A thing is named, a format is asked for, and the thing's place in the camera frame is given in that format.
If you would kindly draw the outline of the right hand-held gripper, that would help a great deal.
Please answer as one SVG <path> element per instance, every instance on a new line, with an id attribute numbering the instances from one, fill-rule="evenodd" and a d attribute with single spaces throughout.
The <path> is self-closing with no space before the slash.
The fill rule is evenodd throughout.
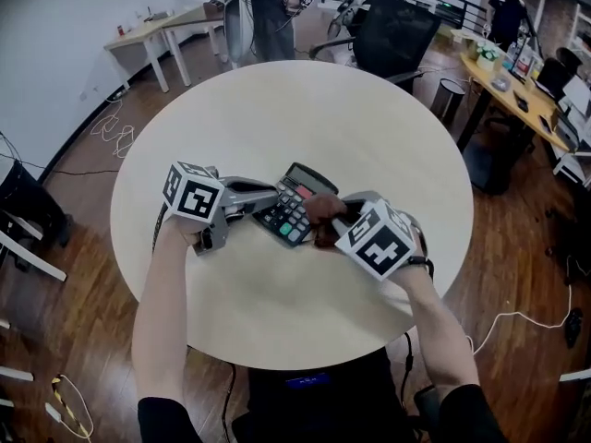
<path id="1" fill-rule="evenodd" d="M 373 190 L 341 198 L 345 214 L 315 224 L 315 246 L 338 248 L 378 281 L 400 268 L 429 266 L 424 235 L 412 216 Z"/>

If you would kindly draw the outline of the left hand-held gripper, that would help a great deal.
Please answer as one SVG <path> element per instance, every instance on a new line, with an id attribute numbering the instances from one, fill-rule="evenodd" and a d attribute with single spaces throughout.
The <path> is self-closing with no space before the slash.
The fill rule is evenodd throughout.
<path id="1" fill-rule="evenodd" d="M 218 178 L 214 166 L 174 162 L 163 187 L 162 222 L 171 217 L 201 223 L 193 245 L 197 256 L 225 246 L 229 224 L 277 203 L 273 185 L 241 176 Z"/>

